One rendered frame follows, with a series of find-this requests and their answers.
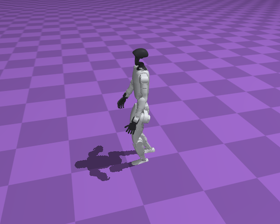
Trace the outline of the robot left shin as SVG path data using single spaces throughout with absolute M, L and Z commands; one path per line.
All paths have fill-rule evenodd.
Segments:
M 141 140 L 138 140 L 138 142 L 134 145 L 133 147 L 136 151 L 136 153 L 138 154 L 138 156 L 142 159 L 142 161 L 146 161 L 145 155 L 144 155 L 144 146 L 143 146 L 143 142 Z

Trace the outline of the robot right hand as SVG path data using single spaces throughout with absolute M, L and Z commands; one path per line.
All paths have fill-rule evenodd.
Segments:
M 126 96 L 126 93 L 124 93 L 123 97 L 117 102 L 118 108 L 122 108 L 122 106 L 124 108 L 124 103 L 125 103 L 126 98 L 127 98 L 125 96 Z

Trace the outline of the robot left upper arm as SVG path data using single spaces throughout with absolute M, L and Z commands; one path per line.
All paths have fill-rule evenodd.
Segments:
M 149 78 L 147 74 L 140 74 L 139 82 L 140 82 L 140 92 L 142 94 L 142 97 L 140 98 L 144 98 L 147 102 L 147 92 L 148 92 L 148 83 L 149 83 Z

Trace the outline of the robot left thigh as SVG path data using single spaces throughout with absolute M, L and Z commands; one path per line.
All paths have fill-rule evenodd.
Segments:
M 140 136 L 144 129 L 144 127 L 143 127 L 144 124 L 149 123 L 149 121 L 150 121 L 150 115 L 148 115 L 148 112 L 146 110 L 143 110 L 141 117 L 139 118 L 139 122 L 136 125 L 136 130 L 134 132 L 134 135 L 133 135 L 133 131 L 132 131 L 132 140 L 133 140 L 134 145 L 138 142 L 138 140 L 141 140 L 143 142 L 143 140 Z

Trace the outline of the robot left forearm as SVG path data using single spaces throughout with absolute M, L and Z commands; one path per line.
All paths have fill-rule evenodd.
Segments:
M 145 109 L 145 104 L 146 104 L 146 100 L 144 98 L 140 98 L 139 99 L 139 104 L 137 105 L 137 110 L 136 110 L 133 122 L 135 122 L 135 123 L 138 122 L 139 118 L 141 117 L 141 114 L 142 114 L 143 110 Z

